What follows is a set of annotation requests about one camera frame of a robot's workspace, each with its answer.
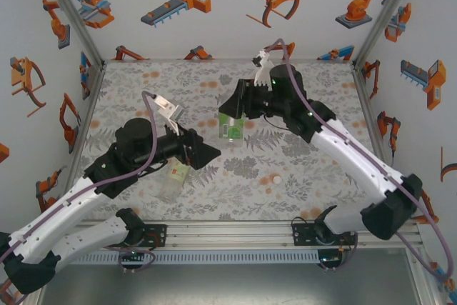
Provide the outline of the clear bottle green label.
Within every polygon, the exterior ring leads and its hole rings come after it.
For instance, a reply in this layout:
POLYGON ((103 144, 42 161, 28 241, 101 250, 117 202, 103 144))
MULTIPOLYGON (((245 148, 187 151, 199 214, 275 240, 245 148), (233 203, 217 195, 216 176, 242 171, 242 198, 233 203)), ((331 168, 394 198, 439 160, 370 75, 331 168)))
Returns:
POLYGON ((244 116, 235 119, 219 112, 219 145, 222 148, 242 146, 244 119, 244 116))

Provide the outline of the aluminium side bar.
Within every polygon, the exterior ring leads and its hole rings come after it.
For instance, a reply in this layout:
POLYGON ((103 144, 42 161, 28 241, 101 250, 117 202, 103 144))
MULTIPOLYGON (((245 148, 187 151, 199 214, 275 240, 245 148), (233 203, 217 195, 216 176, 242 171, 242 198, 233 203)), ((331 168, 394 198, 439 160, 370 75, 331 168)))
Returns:
POLYGON ((364 115, 364 119, 366 121, 366 125, 368 128, 368 134, 371 140, 371 146, 373 149, 373 153, 380 159, 384 164, 387 166, 393 166, 393 159, 388 157, 386 149, 383 145, 383 140, 381 138, 380 131, 378 130, 378 125, 376 121, 376 116, 371 106, 371 102, 369 100, 369 96, 365 87, 365 83, 363 80, 363 75, 361 70, 357 67, 356 63, 353 62, 351 64, 353 80, 356 85, 356 90, 358 93, 358 98, 361 103, 362 112, 364 115))
POLYGON ((90 127, 90 121, 92 120, 96 102, 99 97, 99 92, 101 89, 101 84, 104 79, 105 70, 106 70, 106 65, 103 64, 97 70, 97 73, 95 74, 93 89, 91 90, 91 95, 89 97, 89 107, 87 108, 84 120, 82 122, 82 126, 79 130, 78 139, 76 140, 76 145, 75 145, 75 149, 74 149, 74 158, 72 161, 71 168, 69 169, 69 175, 68 175, 68 179, 67 179, 66 187, 65 187, 65 190, 67 190, 67 191, 74 185, 74 180, 77 175, 77 169, 79 166, 81 154, 85 147, 86 135, 88 134, 89 127, 90 127))

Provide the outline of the grey floral tablecloth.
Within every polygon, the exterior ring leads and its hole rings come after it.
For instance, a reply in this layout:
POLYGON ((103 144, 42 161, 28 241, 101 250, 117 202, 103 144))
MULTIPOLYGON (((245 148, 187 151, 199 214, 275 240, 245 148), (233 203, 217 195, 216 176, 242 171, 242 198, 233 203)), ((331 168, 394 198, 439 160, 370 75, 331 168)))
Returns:
POLYGON ((368 196, 356 181, 333 158, 287 132, 279 118, 247 121, 241 147, 219 145, 219 105, 239 79, 250 79, 255 71, 248 63, 108 65, 79 171, 106 152, 115 131, 129 119, 146 117, 142 91, 182 105, 180 124, 197 130, 221 155, 198 171, 190 170, 174 203, 157 197, 166 175, 162 169, 141 178, 88 217, 104 220, 129 207, 150 220, 313 219, 331 205, 365 204, 368 196), (280 184, 273 183, 276 175, 282 178, 280 184))

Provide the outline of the brushed grey metal panel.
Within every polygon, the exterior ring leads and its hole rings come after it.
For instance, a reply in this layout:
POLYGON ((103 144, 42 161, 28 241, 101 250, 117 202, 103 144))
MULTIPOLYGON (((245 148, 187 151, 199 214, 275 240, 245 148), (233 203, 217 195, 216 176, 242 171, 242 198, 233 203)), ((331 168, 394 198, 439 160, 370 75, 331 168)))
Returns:
POLYGON ((419 305, 406 269, 350 266, 155 266, 137 275, 114 266, 70 266, 39 305, 419 305))

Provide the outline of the thin aluminium frame bar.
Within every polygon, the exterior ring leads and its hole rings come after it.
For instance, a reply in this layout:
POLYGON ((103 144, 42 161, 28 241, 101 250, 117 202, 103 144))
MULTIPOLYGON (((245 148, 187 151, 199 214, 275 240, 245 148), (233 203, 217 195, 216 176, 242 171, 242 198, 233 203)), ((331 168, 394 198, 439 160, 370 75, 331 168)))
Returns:
MULTIPOLYGON (((317 60, 317 59, 297 59, 292 58, 290 60, 292 64, 348 64, 354 65, 356 62, 353 60, 317 60)), ((192 59, 192 60, 185 60, 185 59, 147 59, 147 60, 112 60, 107 59, 104 61, 105 65, 112 65, 112 64, 128 64, 128 63, 138 63, 138 64, 152 64, 152 63, 202 63, 202 64, 215 64, 215 63, 235 63, 235 64, 253 64, 252 58, 248 59, 211 59, 211 60, 200 60, 200 59, 192 59)))

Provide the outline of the aluminium frame rail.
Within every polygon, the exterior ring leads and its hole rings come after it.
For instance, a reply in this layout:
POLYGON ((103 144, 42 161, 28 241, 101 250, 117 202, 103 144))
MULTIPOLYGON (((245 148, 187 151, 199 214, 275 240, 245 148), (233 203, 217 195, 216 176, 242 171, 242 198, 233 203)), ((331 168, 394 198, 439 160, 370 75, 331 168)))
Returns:
MULTIPOLYGON (((85 220, 69 229, 69 233, 87 229, 102 221, 85 220)), ((312 249, 294 246, 290 221, 145 221, 167 225, 165 250, 252 250, 312 249)), ((408 222, 401 234, 414 248, 422 248, 418 227, 408 222)), ((396 235, 389 241, 376 238, 367 230, 358 232, 358 248, 404 248, 396 235)))

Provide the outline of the aluminium corner post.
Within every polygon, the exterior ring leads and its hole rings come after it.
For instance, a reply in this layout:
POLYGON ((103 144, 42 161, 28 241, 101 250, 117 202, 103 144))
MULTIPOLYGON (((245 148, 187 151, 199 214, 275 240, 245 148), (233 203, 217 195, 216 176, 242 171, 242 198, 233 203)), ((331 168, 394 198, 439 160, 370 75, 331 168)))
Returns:
POLYGON ((88 31, 86 30, 86 26, 82 19, 79 17, 79 13, 72 0, 57 1, 67 15, 71 27, 76 32, 76 35, 85 48, 86 53, 89 55, 89 58, 91 58, 91 61, 94 62, 99 69, 103 69, 104 59, 101 57, 93 39, 90 37, 88 31))
POLYGON ((381 37, 383 30, 386 28, 393 12, 398 8, 401 0, 386 0, 383 8, 374 22, 372 29, 369 31, 360 51, 354 61, 354 69, 359 71, 365 64, 369 54, 376 45, 376 42, 381 37))

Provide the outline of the aluminium frame leg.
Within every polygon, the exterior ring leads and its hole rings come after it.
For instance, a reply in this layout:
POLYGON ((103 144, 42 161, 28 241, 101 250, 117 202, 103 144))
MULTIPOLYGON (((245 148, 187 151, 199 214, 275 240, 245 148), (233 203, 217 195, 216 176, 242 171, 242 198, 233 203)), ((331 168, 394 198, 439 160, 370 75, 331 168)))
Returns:
POLYGON ((408 265, 411 270, 414 289, 417 293, 419 305, 442 305, 436 280, 419 262, 419 260, 406 248, 408 265))
POLYGON ((44 297, 48 284, 41 287, 39 290, 28 294, 27 297, 19 305, 44 305, 44 297))

